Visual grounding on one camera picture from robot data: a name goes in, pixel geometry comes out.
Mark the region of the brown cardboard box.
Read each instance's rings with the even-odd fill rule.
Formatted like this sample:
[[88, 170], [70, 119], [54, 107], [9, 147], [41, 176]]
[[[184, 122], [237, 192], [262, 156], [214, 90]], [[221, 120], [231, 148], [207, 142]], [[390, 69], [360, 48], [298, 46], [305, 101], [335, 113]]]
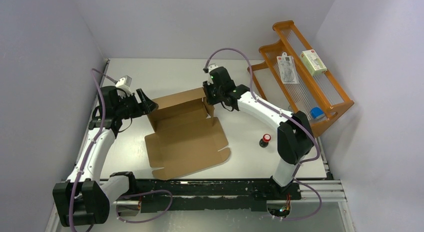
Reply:
[[147, 116], [154, 132], [144, 138], [154, 178], [180, 178], [229, 159], [229, 142], [203, 88], [154, 102], [158, 108]]

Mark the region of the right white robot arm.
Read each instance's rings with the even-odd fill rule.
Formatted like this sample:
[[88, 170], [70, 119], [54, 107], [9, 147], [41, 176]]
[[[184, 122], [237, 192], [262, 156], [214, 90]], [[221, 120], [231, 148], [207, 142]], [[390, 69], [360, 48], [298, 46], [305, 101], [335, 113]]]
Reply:
[[299, 169], [301, 160], [314, 146], [312, 129], [305, 113], [292, 113], [260, 98], [246, 85], [236, 85], [226, 68], [215, 64], [203, 70], [208, 80], [202, 86], [210, 105], [221, 104], [229, 111], [245, 112], [276, 131], [279, 163], [272, 175], [270, 193], [281, 199]]

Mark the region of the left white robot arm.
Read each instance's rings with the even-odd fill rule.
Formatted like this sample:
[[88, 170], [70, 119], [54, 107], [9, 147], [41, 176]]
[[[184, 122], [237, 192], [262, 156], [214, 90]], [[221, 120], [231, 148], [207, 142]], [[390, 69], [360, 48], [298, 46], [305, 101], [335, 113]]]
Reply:
[[105, 86], [97, 95], [80, 158], [64, 182], [55, 184], [52, 195], [62, 226], [105, 223], [110, 206], [119, 197], [131, 200], [138, 194], [133, 172], [114, 172], [101, 184], [106, 156], [122, 132], [124, 120], [148, 115], [158, 109], [142, 89], [128, 94], [123, 88]]

